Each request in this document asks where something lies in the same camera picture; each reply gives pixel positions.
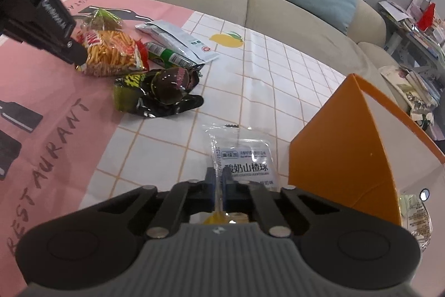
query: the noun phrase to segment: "lemon print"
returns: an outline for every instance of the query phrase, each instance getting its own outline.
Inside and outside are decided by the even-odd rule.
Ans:
[[[224,47],[238,48],[244,44],[241,36],[235,32],[230,32],[227,33],[226,35],[223,34],[213,35],[209,39]]]

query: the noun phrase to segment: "barcode label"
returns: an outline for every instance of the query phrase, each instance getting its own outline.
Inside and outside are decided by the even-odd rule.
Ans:
[[[161,47],[160,45],[158,45],[156,43],[152,43],[152,42],[149,43],[148,52],[151,52],[151,53],[155,54],[156,56],[161,57],[161,54],[165,50],[166,50],[166,48]]]
[[[179,67],[193,67],[194,64],[188,60],[186,60],[185,58],[181,57],[180,55],[178,55],[177,53],[173,53],[169,60],[169,62],[179,66]]]

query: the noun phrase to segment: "black snack package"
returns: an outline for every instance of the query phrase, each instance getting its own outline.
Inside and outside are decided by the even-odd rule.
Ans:
[[[189,94],[198,83],[198,71],[182,67],[126,75],[114,82],[114,105],[142,117],[176,115],[202,106],[201,96]]]

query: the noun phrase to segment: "red object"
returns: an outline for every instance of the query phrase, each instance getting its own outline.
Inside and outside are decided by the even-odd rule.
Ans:
[[[432,26],[432,22],[434,20],[434,10],[436,8],[435,3],[431,3],[428,8],[426,9],[425,13],[423,14],[422,18],[420,18],[420,21],[417,22],[417,27],[422,31],[425,32],[428,28]]]

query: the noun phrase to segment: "metal screw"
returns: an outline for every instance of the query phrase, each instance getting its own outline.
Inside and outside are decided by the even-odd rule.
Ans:
[[[163,227],[152,227],[150,229],[147,229],[146,234],[150,237],[150,238],[156,238],[156,239],[161,239],[161,238],[165,238],[166,236],[168,236],[168,229],[163,228]]]
[[[269,234],[275,238],[287,238],[291,235],[291,230],[288,227],[277,225],[269,229]]]

